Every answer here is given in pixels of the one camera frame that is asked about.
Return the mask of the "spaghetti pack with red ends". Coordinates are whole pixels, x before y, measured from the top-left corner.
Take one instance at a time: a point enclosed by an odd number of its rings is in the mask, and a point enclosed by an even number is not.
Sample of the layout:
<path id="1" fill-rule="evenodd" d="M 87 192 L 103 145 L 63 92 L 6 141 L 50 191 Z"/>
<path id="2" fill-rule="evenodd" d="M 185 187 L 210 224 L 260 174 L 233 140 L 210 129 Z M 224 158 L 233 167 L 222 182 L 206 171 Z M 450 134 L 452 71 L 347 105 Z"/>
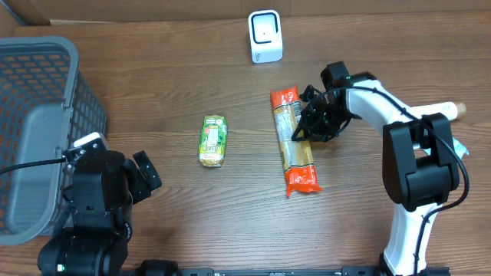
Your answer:
<path id="1" fill-rule="evenodd" d="M 292 139 L 302 111 L 298 87 L 272 90 L 270 100 L 282 158 L 286 196 L 290 197 L 293 192 L 321 192 L 323 188 L 318 184 L 310 143 Z"/>

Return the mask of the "green yellow snack bar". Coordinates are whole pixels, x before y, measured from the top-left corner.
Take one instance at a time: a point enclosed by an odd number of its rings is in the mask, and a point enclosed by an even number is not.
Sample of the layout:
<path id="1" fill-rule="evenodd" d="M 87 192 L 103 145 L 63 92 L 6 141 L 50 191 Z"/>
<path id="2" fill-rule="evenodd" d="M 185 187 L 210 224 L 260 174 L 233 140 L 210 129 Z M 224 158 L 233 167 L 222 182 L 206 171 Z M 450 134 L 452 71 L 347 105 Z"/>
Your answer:
<path id="1" fill-rule="evenodd" d="M 221 167 L 226 153 L 228 126 L 225 117 L 205 116 L 199 142 L 199 161 L 205 167 Z"/>

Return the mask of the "white Pantene tube gold cap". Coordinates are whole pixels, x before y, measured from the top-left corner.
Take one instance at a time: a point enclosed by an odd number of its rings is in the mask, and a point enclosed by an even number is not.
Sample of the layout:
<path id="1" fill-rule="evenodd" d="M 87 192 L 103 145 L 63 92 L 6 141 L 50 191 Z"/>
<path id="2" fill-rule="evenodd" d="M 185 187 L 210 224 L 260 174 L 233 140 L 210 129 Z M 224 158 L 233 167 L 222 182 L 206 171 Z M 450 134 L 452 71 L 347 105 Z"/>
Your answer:
<path id="1" fill-rule="evenodd" d="M 466 105 L 464 103 L 443 102 L 423 106 L 411 107 L 410 112 L 414 116 L 443 114 L 448 120 L 460 120 L 466 116 Z"/>

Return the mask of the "teal snack packet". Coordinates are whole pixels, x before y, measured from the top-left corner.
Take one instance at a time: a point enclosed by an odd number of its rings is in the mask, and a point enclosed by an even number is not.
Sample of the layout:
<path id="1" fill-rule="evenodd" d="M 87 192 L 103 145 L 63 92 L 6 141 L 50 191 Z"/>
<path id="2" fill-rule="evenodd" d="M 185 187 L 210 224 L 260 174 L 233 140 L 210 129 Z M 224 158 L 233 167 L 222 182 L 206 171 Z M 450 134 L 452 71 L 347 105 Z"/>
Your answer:
<path id="1" fill-rule="evenodd" d="M 454 147 L 454 151 L 455 153 L 458 155 L 458 157 L 460 159 L 462 159 L 464 157 L 464 155 L 469 155 L 470 152 L 469 150 L 460 142 L 458 141 L 457 139 L 453 138 L 453 147 Z M 414 150 L 417 150 L 417 149 L 422 149 L 427 155 L 430 155 L 430 149 L 423 149 L 423 148 L 420 148 L 420 146 L 416 145 L 414 146 Z"/>

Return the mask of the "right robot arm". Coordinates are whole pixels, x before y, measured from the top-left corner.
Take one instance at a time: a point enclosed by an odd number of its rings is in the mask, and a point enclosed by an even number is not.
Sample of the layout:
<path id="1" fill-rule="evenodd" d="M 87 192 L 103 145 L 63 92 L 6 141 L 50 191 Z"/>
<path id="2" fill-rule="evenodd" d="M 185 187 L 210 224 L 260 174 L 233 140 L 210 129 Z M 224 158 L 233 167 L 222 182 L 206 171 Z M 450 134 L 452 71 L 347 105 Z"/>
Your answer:
<path id="1" fill-rule="evenodd" d="M 382 136 L 382 179 L 394 203 L 390 239 L 381 253 L 379 275 L 447 274 L 428 268 L 425 254 L 438 212 L 458 188 L 460 174 L 450 124 L 466 114 L 452 101 L 411 107 L 386 90 L 371 73 L 349 74 L 341 61 L 321 72 L 324 90 L 309 85 L 294 140 L 328 142 L 353 119 Z"/>

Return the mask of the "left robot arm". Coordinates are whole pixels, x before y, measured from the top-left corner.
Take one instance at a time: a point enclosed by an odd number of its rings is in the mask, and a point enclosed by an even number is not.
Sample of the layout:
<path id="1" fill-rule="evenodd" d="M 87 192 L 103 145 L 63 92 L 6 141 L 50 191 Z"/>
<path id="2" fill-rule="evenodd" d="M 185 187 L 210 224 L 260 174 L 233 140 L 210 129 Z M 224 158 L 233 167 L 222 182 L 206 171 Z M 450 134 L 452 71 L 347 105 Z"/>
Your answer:
<path id="1" fill-rule="evenodd" d="M 118 275 L 133 234 L 132 208 L 162 181 L 144 151 L 131 159 L 113 150 L 86 153 L 74 163 L 67 207 L 38 255 L 43 275 Z"/>

